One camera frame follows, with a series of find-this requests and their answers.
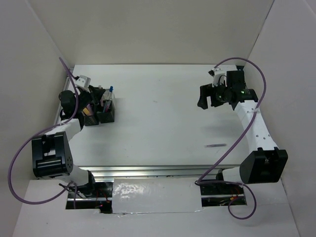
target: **red wire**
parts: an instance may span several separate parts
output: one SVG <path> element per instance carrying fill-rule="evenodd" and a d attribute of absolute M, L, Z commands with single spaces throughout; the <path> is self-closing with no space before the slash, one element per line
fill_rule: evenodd
<path fill-rule="evenodd" d="M 97 191 L 97 198 L 95 199 L 95 205 L 98 204 L 98 196 L 99 196 L 99 192 Z"/>
<path fill-rule="evenodd" d="M 107 202 L 109 202 L 107 195 L 105 194 L 105 192 L 103 192 L 102 190 L 100 190 L 101 193 L 103 193 L 104 197 L 106 198 Z"/>
<path fill-rule="evenodd" d="M 237 197 L 239 196 L 240 192 L 239 192 L 239 189 L 237 187 L 235 187 L 235 189 L 237 190 Z"/>

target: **white table surface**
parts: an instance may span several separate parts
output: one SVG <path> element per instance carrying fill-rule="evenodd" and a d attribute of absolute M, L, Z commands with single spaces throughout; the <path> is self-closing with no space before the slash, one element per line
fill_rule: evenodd
<path fill-rule="evenodd" d="M 74 75 L 90 77 L 91 85 L 112 85 L 117 104 L 114 123 L 84 127 L 70 141 L 75 164 L 213 164 L 243 131 L 230 105 L 197 107 L 213 66 L 76 65 Z M 204 147 L 218 143 L 228 146 Z M 248 154 L 244 139 L 222 164 L 240 164 Z"/>

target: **metal rail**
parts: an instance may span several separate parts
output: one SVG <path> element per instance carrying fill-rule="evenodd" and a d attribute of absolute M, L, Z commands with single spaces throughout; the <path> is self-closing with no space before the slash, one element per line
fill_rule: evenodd
<path fill-rule="evenodd" d="M 149 165 L 149 166 L 79 166 L 92 172 L 96 182 L 113 182 L 115 178 L 165 178 L 199 177 L 211 165 Z M 219 169 L 234 168 L 238 165 L 218 165 L 207 175 L 214 179 Z"/>
<path fill-rule="evenodd" d="M 201 198 L 230 198 L 232 195 L 231 194 L 221 194 L 221 195 L 201 195 Z M 108 197 L 108 199 L 106 199 L 105 197 L 98 197 L 97 199 L 98 201 L 112 201 L 111 197 Z M 67 201 L 74 201 L 73 198 L 68 198 Z M 86 198 L 81 198 L 81 197 L 77 197 L 76 201 L 96 201 L 95 197 L 86 197 Z"/>

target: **white plastic part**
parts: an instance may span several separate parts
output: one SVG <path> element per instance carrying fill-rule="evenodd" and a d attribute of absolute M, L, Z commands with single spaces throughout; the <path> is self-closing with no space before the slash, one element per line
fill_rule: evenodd
<path fill-rule="evenodd" d="M 223 170 L 223 178 L 224 178 L 224 180 L 225 181 L 242 183 L 240 172 L 239 172 L 239 168 L 240 168 L 240 166 L 235 167 L 235 168 L 231 168 L 231 169 L 224 169 Z"/>
<path fill-rule="evenodd" d="M 226 76 L 226 71 L 222 71 L 220 68 L 213 68 L 212 71 L 214 72 L 212 86 L 218 86 L 221 76 Z"/>
<path fill-rule="evenodd" d="M 115 179 L 113 213 L 174 213 L 201 211 L 196 178 Z"/>
<path fill-rule="evenodd" d="M 78 166 L 73 165 L 73 171 L 71 171 L 70 175 L 57 176 L 55 179 L 62 180 L 66 183 L 74 181 L 77 186 L 81 186 L 89 182 L 89 173 L 87 170 L 80 169 Z"/>
<path fill-rule="evenodd" d="M 52 135 L 52 134 L 55 134 L 56 132 L 64 132 L 64 131 L 66 132 L 68 141 L 70 141 L 77 133 L 81 131 L 79 120 L 77 118 L 74 118 L 70 120 L 67 124 L 58 126 L 54 128 L 53 130 L 45 133 L 45 135 Z"/>
<path fill-rule="evenodd" d="M 83 88 L 87 88 L 87 87 L 89 87 L 90 82 L 91 82 L 91 78 L 80 75 L 78 80 L 75 81 L 75 85 L 83 87 Z"/>
<path fill-rule="evenodd" d="M 102 95 L 102 100 L 107 101 L 107 100 L 112 100 L 113 103 L 115 103 L 115 96 L 113 92 L 110 92 L 110 89 L 107 88 L 105 89 L 104 94 Z"/>
<path fill-rule="evenodd" d="M 249 125 L 257 103 L 252 100 L 246 100 L 243 103 L 238 103 L 235 112 L 237 113 L 243 129 Z M 277 147 L 276 143 L 270 136 L 270 133 L 266 127 L 266 124 L 262 118 L 260 109 L 257 110 L 255 121 L 249 131 L 246 133 L 249 153 L 257 151 L 258 148 L 263 150 L 274 150 Z"/>

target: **white cardboard wall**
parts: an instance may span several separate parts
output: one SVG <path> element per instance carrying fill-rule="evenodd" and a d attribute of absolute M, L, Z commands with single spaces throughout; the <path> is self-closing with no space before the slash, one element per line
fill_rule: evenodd
<path fill-rule="evenodd" d="M 72 65 L 214 64 L 248 57 L 272 2 L 30 0 Z"/>
<path fill-rule="evenodd" d="M 46 32 L 22 0 L 0 1 L 0 236 L 12 235 L 21 203 L 11 195 L 7 169 L 22 143 L 52 125 L 65 73 Z M 32 175 L 31 146 L 18 158 L 13 185 L 23 197 Z"/>
<path fill-rule="evenodd" d="M 267 77 L 261 106 L 269 131 L 289 160 L 283 174 L 294 219 L 302 237 L 316 232 L 316 2 L 276 0 L 249 59 Z M 261 78 L 245 67 L 248 83 L 261 91 Z"/>

